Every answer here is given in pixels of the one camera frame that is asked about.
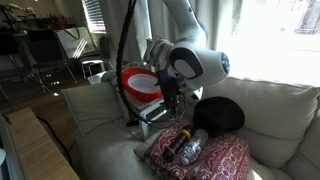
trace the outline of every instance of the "red bowl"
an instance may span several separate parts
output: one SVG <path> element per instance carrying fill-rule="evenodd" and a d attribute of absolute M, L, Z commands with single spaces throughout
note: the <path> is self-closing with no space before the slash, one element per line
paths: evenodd
<path fill-rule="evenodd" d="M 151 102 L 162 98 L 157 74 L 141 68 L 129 68 L 122 73 L 124 89 L 142 102 Z"/>

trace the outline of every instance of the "plastic bottle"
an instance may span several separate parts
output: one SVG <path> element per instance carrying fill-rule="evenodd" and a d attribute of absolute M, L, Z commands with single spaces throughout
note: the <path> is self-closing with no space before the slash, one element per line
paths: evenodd
<path fill-rule="evenodd" d="M 188 165 L 197 160 L 207 140 L 208 133 L 203 129 L 198 129 L 183 149 L 181 157 L 182 164 Z"/>

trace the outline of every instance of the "wooden table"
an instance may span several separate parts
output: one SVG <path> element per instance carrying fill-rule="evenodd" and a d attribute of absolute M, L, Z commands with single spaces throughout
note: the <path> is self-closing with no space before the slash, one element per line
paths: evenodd
<path fill-rule="evenodd" d="M 30 108 L 8 117 L 26 179 L 79 179 Z"/>

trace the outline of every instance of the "black chair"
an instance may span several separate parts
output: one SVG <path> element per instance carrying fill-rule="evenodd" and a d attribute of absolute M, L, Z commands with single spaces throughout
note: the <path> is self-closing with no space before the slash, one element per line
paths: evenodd
<path fill-rule="evenodd" d="M 16 53 L 19 54 L 19 57 L 21 59 L 21 62 L 23 65 L 21 67 L 18 66 L 16 60 L 12 58 L 12 55 Z M 11 60 L 14 61 L 15 68 L 5 69 L 0 71 L 0 90 L 4 95 L 4 97 L 6 98 L 7 102 L 9 103 L 11 110 L 13 111 L 9 98 L 5 93 L 4 89 L 2 88 L 1 84 L 11 81 L 12 78 L 20 78 L 20 77 L 25 78 L 25 80 L 27 77 L 29 77 L 39 84 L 40 84 L 40 81 L 38 81 L 32 74 L 32 66 L 27 57 L 25 48 L 23 48 L 21 45 L 18 45 L 16 43 L 15 38 L 9 33 L 0 33 L 0 55 L 10 56 Z"/>
<path fill-rule="evenodd" d="M 30 44 L 29 50 L 37 64 L 33 67 L 37 70 L 40 83 L 44 87 L 44 78 L 41 69 L 57 68 L 66 66 L 74 82 L 77 80 L 68 66 L 70 59 L 64 59 L 58 41 L 53 30 L 32 30 L 28 31 Z"/>
<path fill-rule="evenodd" d="M 92 76 L 91 66 L 100 64 L 101 70 L 105 71 L 105 65 L 107 65 L 107 70 L 114 69 L 110 62 L 110 38 L 107 36 L 102 36 L 99 39 L 99 49 L 100 56 L 88 56 L 81 57 L 79 62 L 82 66 L 83 77 L 86 78 L 86 69 L 89 70 L 90 76 Z"/>

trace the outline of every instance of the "white couch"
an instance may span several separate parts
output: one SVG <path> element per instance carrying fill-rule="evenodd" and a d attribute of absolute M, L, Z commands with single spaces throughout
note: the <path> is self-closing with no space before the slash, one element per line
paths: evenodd
<path fill-rule="evenodd" d="M 77 143 L 87 179 L 158 179 L 141 158 L 146 142 L 127 127 L 109 83 L 63 90 L 78 123 Z M 320 88 L 227 78 L 204 89 L 204 98 L 223 96 L 244 111 L 244 126 L 233 132 L 250 147 L 248 179 L 320 178 Z M 197 102 L 189 99 L 192 119 Z"/>

